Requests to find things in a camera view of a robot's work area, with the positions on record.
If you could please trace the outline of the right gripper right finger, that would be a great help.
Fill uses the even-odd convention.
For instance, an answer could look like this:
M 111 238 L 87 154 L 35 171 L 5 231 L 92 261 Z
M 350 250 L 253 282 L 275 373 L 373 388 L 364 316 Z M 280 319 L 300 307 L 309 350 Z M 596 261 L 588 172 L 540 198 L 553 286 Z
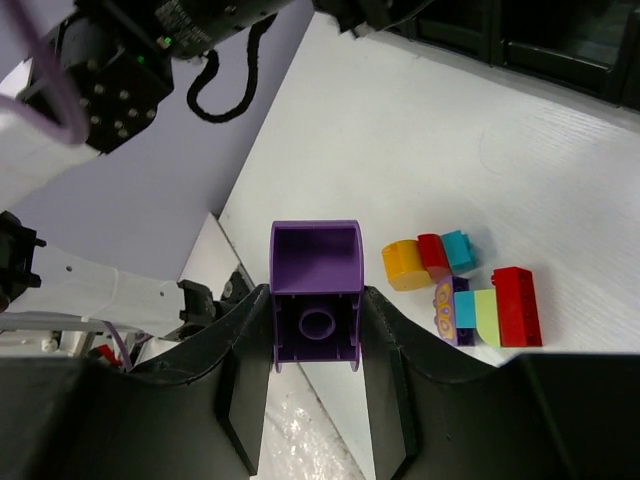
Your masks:
M 521 354 L 494 367 L 363 296 L 379 479 L 635 479 L 639 359 Z

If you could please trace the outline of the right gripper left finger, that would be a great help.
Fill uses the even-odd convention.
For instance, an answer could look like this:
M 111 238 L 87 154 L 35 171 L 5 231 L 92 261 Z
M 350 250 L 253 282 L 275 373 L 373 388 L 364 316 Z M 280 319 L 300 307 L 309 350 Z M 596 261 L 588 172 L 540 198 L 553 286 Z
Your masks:
M 5 479 L 247 479 L 272 365 L 267 286 L 124 373 L 88 360 L 1 362 Z

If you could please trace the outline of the orange yellow lego brick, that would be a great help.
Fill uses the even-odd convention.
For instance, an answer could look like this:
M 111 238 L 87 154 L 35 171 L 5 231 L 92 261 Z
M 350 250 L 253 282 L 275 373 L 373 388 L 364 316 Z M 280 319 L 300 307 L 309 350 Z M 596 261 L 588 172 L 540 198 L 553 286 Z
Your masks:
M 415 239 L 393 242 L 382 249 L 388 283 L 396 291 L 414 291 L 433 284 Z

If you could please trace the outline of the red curved lego brick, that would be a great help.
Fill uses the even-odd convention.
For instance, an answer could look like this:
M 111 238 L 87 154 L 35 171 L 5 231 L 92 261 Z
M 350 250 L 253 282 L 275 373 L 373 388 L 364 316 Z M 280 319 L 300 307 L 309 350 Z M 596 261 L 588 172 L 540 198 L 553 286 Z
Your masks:
M 434 283 L 452 275 L 444 244 L 439 235 L 422 234 L 417 237 L 418 249 L 424 269 Z

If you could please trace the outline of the small teal lego brick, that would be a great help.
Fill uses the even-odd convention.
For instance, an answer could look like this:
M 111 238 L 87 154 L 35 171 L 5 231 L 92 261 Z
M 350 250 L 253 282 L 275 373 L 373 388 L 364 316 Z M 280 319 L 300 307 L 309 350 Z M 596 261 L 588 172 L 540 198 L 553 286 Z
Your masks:
M 463 274 L 477 266 L 477 258 L 468 234 L 461 230 L 445 233 L 441 241 L 454 274 Z

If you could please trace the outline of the purple heart lego plate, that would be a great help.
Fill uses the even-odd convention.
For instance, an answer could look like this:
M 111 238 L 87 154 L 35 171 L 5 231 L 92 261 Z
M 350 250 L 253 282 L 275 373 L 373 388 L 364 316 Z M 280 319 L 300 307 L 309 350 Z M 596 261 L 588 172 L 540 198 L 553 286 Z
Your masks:
M 269 290 L 274 364 L 360 366 L 364 251 L 355 220 L 275 221 Z

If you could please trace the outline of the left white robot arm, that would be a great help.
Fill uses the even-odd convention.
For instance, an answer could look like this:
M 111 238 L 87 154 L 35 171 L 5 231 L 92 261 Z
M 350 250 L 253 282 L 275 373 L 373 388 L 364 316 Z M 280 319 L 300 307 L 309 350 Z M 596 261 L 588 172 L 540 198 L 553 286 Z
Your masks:
M 40 36 L 21 1 L 2 12 L 28 56 L 1 83 L 1 311 L 7 329 L 107 331 L 163 337 L 189 316 L 189 292 L 67 254 L 47 244 L 11 208 L 65 171 L 109 154 L 148 128 L 173 90 L 171 63 L 206 59 L 188 92 L 217 72 L 215 46 L 249 35 L 248 80 L 239 104 L 212 124 L 245 112 L 258 81 L 262 36 L 280 1 L 77 1 Z

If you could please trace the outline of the purple oval lego piece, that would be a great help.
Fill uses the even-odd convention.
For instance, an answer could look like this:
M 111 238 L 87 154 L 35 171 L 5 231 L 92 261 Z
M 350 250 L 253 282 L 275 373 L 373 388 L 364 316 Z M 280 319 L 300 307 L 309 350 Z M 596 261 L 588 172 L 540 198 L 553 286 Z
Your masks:
M 435 290 L 433 306 L 434 323 L 438 335 L 450 345 L 471 347 L 475 345 L 475 329 L 457 329 L 454 307 L 454 293 L 471 291 L 469 280 L 464 277 L 448 276 L 440 281 Z

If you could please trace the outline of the yellow green lego brick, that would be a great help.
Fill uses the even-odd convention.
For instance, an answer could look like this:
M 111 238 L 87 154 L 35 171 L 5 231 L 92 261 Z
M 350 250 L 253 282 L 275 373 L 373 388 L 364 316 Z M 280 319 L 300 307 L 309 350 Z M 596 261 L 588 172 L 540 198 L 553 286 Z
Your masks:
M 497 296 L 493 289 L 474 292 L 476 331 L 484 343 L 501 346 Z

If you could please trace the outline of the teal pink lego brick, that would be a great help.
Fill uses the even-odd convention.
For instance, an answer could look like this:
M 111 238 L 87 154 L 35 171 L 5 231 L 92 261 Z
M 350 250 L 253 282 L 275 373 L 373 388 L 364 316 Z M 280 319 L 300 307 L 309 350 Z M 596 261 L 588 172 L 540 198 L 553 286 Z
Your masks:
M 454 293 L 454 307 L 457 329 L 476 328 L 475 293 L 459 291 Z

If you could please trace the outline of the red long lego brick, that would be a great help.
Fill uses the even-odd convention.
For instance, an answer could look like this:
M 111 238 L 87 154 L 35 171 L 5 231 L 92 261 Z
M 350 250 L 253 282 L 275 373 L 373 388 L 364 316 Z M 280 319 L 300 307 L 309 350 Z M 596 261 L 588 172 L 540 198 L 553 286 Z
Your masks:
M 496 269 L 495 287 L 502 347 L 542 347 L 533 273 L 521 267 Z

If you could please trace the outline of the black bin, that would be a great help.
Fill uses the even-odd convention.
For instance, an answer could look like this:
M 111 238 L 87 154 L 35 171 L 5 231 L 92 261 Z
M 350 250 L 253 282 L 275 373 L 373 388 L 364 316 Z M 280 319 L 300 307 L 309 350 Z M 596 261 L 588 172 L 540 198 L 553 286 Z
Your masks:
M 617 104 L 639 39 L 639 3 L 495 1 L 491 27 L 495 66 Z
M 631 34 L 632 43 L 620 103 L 631 110 L 639 111 L 639 8 L 633 11 L 629 21 L 627 32 Z
M 388 32 L 491 63 L 493 1 L 437 0 Z

